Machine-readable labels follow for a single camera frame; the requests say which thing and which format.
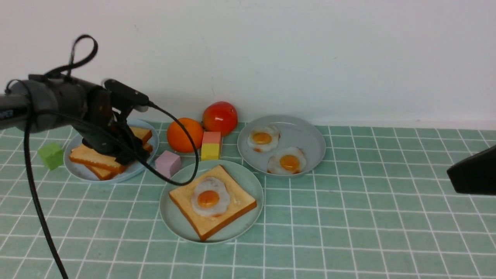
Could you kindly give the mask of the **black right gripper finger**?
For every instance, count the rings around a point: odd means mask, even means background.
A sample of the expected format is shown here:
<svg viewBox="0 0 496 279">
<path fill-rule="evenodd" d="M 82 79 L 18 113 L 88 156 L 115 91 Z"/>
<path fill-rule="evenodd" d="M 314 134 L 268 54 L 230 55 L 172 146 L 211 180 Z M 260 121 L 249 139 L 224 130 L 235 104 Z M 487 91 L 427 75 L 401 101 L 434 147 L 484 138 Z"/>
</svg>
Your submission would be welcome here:
<svg viewBox="0 0 496 279">
<path fill-rule="evenodd" d="M 455 163 L 447 174 L 457 193 L 496 195 L 496 147 Z"/>
</svg>

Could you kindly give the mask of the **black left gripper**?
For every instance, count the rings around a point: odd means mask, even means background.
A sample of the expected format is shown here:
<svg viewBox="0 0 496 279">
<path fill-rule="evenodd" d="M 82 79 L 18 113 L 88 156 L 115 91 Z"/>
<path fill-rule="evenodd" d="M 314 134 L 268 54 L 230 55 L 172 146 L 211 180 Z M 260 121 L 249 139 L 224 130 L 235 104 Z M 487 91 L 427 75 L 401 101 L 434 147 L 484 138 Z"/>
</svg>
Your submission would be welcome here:
<svg viewBox="0 0 496 279">
<path fill-rule="evenodd" d="M 84 120 L 103 129 L 112 138 L 116 138 L 132 150 L 140 159 L 146 160 L 149 156 L 148 152 L 143 149 L 141 139 L 133 134 L 127 124 L 126 119 L 130 114 L 121 114 L 113 108 L 110 103 L 110 92 L 103 87 L 92 87 L 87 97 L 88 110 Z M 110 140 L 110 137 L 89 129 L 85 125 L 79 127 L 79 132 L 83 136 L 82 143 L 99 154 L 115 157 L 121 164 L 128 164 L 127 161 L 131 161 L 131 159 L 135 160 L 131 154 Z"/>
</svg>

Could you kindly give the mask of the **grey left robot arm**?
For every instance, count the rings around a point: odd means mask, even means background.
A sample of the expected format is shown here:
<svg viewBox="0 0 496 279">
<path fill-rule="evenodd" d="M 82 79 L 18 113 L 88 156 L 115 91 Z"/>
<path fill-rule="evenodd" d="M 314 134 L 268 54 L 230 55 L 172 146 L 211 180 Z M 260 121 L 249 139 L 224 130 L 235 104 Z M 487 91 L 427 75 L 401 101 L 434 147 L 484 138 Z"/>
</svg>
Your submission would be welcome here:
<svg viewBox="0 0 496 279">
<path fill-rule="evenodd" d="M 121 165 L 145 160 L 148 152 L 127 123 L 133 110 L 146 111 L 149 97 L 117 80 L 97 85 L 79 78 L 30 75 L 1 95 L 0 127 L 40 133 L 72 126 L 82 146 Z"/>
</svg>

